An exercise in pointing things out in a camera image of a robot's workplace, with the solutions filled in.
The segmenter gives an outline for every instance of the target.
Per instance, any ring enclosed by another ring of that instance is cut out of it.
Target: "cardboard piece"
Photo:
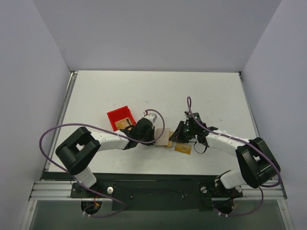
[[[162,128],[157,128],[154,132],[154,138],[157,138],[162,133]],[[165,128],[163,135],[155,142],[156,146],[166,146],[168,145],[170,128]]]

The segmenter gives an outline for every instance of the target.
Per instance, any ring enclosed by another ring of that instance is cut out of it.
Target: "white table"
[[[127,105],[137,121],[148,108],[158,110],[166,127],[175,130],[185,120],[186,97],[208,126],[242,138],[256,137],[247,101],[237,73],[79,71],[63,123],[86,123],[112,130],[107,112]],[[160,119],[155,123],[162,127]],[[74,127],[60,130],[56,146]],[[52,159],[61,164],[56,154]],[[90,163],[94,173],[149,173],[219,175],[238,168],[236,158],[217,149],[190,155],[174,148],[139,144],[129,150],[96,153]],[[49,172],[61,172],[53,164]]]

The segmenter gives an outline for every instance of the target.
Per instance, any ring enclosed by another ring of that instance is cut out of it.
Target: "red box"
[[[117,130],[115,122],[120,121],[120,120],[125,119],[125,118],[129,118],[132,125],[136,124],[128,106],[124,106],[122,108],[108,112],[107,116],[109,117],[109,120],[111,122],[111,125],[112,125],[112,128],[113,128],[114,131]]]

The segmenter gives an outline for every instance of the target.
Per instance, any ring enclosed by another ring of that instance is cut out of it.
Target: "small object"
[[[201,193],[207,193],[207,188],[205,186],[201,187]]]
[[[177,151],[177,152],[182,152],[182,153],[190,155],[191,150],[192,150],[191,145],[182,144],[182,143],[179,143],[179,142],[177,142],[176,145],[175,145],[175,151]]]
[[[126,117],[126,118],[124,118],[124,119],[122,119],[120,121],[115,122],[115,126],[119,130],[120,129],[124,129],[126,127],[131,126],[131,121],[130,121],[130,119],[128,117]]]
[[[114,131],[118,130],[118,128],[116,127],[116,122],[120,122],[123,119],[128,119],[129,122],[131,122],[131,125],[135,125],[135,120],[132,117],[132,114],[130,112],[130,109],[128,108],[128,106],[124,106],[122,108],[113,110],[111,112],[107,113],[107,116],[111,122],[111,126],[113,128]]]
[[[106,190],[107,193],[112,194],[114,192],[114,188],[113,187],[109,187]]]
[[[154,133],[154,138],[156,139],[162,133],[162,128],[157,128]],[[154,143],[156,146],[167,146],[169,139],[170,128],[165,128],[163,135]]]
[[[237,186],[237,187],[236,187],[236,190],[237,190],[239,193],[242,192],[242,188],[241,188],[240,186]]]
[[[174,131],[169,132],[169,137],[171,137],[171,135],[173,135]],[[168,145],[165,146],[165,148],[171,148],[173,146],[173,141],[169,140],[168,141]]]

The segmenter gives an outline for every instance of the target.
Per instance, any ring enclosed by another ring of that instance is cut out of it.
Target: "white knob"
[[[107,193],[112,194],[114,192],[114,188],[113,187],[109,187],[106,190]]]

